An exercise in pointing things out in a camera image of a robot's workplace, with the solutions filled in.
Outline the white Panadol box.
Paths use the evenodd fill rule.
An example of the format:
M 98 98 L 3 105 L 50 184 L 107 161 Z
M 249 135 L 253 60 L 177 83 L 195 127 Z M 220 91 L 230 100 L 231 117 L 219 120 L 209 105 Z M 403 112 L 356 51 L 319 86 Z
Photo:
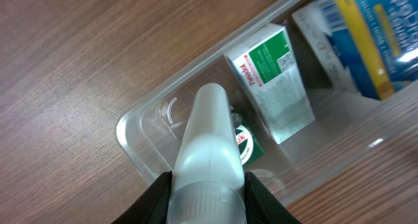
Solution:
M 315 116 L 284 26 L 266 24 L 226 51 L 225 58 L 276 143 L 313 122 Z

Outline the blue VapoDrops box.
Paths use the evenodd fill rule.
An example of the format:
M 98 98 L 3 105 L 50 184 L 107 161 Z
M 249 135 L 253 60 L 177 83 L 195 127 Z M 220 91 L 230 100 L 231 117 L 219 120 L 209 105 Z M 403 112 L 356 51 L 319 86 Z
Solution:
M 417 80 L 417 0 L 312 0 L 292 19 L 336 89 L 384 100 Z

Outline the green Zam-Buk tin box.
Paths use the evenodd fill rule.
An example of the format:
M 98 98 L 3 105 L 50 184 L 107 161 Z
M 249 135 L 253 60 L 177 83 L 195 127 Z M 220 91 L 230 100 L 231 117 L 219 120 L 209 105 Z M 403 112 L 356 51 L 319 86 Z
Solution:
M 240 152 L 240 160 L 245 167 L 262 157 L 265 151 L 244 120 L 244 117 L 233 106 L 231 106 L 231 117 L 234 125 L 236 143 Z

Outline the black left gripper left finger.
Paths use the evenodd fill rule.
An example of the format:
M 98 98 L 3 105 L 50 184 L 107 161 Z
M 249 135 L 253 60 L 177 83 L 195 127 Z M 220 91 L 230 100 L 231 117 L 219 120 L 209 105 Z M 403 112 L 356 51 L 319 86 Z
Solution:
M 163 172 L 112 224 L 165 224 L 170 199 L 172 171 Z

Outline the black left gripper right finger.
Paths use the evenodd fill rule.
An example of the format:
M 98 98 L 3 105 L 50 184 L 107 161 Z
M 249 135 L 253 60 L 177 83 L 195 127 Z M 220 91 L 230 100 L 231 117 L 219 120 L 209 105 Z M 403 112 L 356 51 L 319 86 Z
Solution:
M 301 224 L 252 172 L 245 172 L 247 224 Z

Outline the white calamine lotion bottle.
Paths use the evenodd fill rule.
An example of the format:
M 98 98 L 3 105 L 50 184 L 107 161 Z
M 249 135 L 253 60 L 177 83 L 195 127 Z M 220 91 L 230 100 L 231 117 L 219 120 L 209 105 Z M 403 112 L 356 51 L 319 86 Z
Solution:
M 168 223 L 246 223 L 244 170 L 226 91 L 197 92 L 172 173 Z

